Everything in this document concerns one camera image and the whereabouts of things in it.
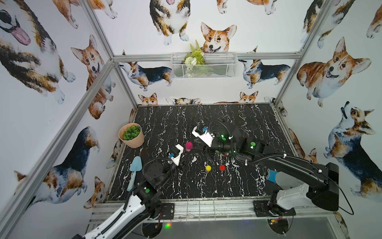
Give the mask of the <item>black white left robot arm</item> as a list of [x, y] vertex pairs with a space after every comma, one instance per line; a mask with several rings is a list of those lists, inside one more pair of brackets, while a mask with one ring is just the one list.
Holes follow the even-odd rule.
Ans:
[[137, 226], [161, 213], [160, 195], [167, 182], [174, 178], [181, 156], [158, 157], [142, 166], [143, 180], [128, 192], [124, 205], [98, 227], [75, 239], [123, 239]]

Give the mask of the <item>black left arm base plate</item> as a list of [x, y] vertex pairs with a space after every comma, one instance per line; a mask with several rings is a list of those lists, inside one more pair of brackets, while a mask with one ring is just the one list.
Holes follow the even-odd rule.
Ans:
[[155, 220], [172, 220], [175, 214], [175, 204], [174, 203], [162, 203], [159, 208], [159, 213], [155, 217]]

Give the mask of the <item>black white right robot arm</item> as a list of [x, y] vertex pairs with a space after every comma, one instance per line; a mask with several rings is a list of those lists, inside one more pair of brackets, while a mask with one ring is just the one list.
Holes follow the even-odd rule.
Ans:
[[197, 125], [192, 134], [204, 142], [205, 151], [227, 153], [245, 165], [261, 164], [302, 182], [301, 185], [290, 189], [274, 191], [269, 201], [255, 203], [255, 212], [276, 217], [295, 207], [305, 206], [316, 206], [331, 212], [338, 211], [340, 187], [337, 165], [315, 164], [288, 155], [253, 136], [243, 135], [237, 126], [227, 126], [216, 119], [207, 126]]

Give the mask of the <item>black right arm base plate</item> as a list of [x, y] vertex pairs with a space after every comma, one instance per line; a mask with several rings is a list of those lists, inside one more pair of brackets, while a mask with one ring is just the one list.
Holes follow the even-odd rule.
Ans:
[[257, 217], [278, 218], [283, 216], [295, 216], [295, 209], [283, 209], [269, 200], [254, 200], [253, 210]]

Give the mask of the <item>magenta paint jar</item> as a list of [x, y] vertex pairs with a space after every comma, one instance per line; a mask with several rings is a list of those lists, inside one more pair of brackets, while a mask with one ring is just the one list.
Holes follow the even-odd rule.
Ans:
[[191, 151], [193, 148], [193, 143], [189, 141], [185, 144], [185, 147], [186, 147], [186, 151]]

